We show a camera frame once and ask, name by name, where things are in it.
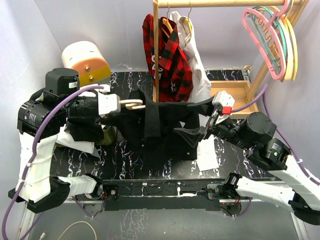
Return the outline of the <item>black button shirt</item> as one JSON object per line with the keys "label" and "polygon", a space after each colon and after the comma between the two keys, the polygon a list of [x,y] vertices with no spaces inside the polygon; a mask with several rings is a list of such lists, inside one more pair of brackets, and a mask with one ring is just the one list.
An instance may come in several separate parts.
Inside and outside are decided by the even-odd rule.
{"label": "black button shirt", "polygon": [[187,102],[159,102],[140,90],[129,94],[130,100],[141,100],[144,109],[129,110],[101,117],[97,97],[78,97],[67,108],[67,126],[77,142],[99,142],[103,139],[102,125],[116,127],[131,148],[152,161],[164,158],[193,161],[198,158],[196,147],[190,146],[175,128],[196,129],[201,125],[199,115],[190,111]]}

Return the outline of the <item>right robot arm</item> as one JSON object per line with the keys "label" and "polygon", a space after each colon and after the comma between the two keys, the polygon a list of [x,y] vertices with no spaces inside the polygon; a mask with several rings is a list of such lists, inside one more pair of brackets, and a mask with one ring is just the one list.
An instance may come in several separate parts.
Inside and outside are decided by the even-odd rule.
{"label": "right robot arm", "polygon": [[[210,189],[209,193],[230,199],[256,198],[282,207],[306,223],[320,224],[320,187],[305,175],[306,171],[299,167],[293,151],[274,137],[277,126],[267,115],[252,113],[240,124],[235,124],[227,117],[231,108],[220,103],[203,101],[192,103],[187,109],[209,118],[205,127],[188,132],[191,146],[214,135],[248,150],[247,160],[287,184],[287,187],[264,184],[230,173],[222,185]],[[219,117],[226,119],[219,122]]]}

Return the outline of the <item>beige plastic hanger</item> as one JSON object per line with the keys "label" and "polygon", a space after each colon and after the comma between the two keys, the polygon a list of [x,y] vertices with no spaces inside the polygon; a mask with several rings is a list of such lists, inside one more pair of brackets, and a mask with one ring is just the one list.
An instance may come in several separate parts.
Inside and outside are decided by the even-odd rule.
{"label": "beige plastic hanger", "polygon": [[141,99],[120,100],[119,104],[124,105],[127,110],[141,110],[146,108]]}

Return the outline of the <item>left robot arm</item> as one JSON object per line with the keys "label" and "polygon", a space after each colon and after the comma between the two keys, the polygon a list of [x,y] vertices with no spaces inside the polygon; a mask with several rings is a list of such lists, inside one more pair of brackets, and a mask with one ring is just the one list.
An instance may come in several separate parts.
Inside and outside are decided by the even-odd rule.
{"label": "left robot arm", "polygon": [[66,199],[86,195],[102,200],[104,209],[116,211],[120,186],[105,183],[90,173],[75,177],[51,175],[57,143],[93,153],[104,129],[120,132],[139,154],[156,165],[169,158],[194,160],[197,148],[177,132],[196,129],[199,115],[188,102],[159,102],[143,91],[132,91],[122,100],[107,84],[79,86],[76,70],[54,68],[45,76],[45,87],[19,109],[17,129],[21,144],[20,173],[16,187],[8,192],[15,202],[26,202],[35,214],[62,205]]}

